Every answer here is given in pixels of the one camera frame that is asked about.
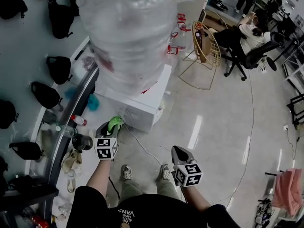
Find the person sitting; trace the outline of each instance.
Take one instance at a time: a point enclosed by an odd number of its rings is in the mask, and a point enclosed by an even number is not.
[[[258,9],[243,18],[238,23],[238,29],[225,29],[215,32],[213,36],[219,46],[232,49],[235,56],[242,60],[251,50],[270,41],[267,22],[267,13]]]

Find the white shirt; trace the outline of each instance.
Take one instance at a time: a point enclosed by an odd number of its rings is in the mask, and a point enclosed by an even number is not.
[[[252,30],[255,25],[240,25],[239,29],[247,39],[241,38],[240,43],[244,53],[247,55],[251,50],[256,49],[270,41],[270,32],[265,32],[261,36],[254,36]]]

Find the hand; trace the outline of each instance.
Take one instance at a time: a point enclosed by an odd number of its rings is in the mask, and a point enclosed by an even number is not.
[[[256,13],[255,12],[250,12],[249,14],[248,14],[248,18],[249,19],[254,19],[256,17]]]

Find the black pants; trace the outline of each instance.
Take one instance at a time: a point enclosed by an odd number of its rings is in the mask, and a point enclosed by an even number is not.
[[[251,8],[254,0],[238,0],[237,2],[237,9],[240,10],[246,1],[245,8],[243,9],[244,14],[248,14],[249,9]]]
[[[240,43],[240,33],[240,31],[225,29],[221,32],[214,33],[214,38],[219,46],[232,49],[233,54],[242,60],[246,55]]]

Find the sneaker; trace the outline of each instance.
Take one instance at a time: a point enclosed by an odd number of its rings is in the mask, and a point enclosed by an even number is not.
[[[169,167],[169,165],[162,165],[161,166],[161,179],[170,180],[169,176],[170,176],[170,167]]]
[[[122,166],[122,175],[123,175],[124,180],[132,179],[132,169],[129,165]]]

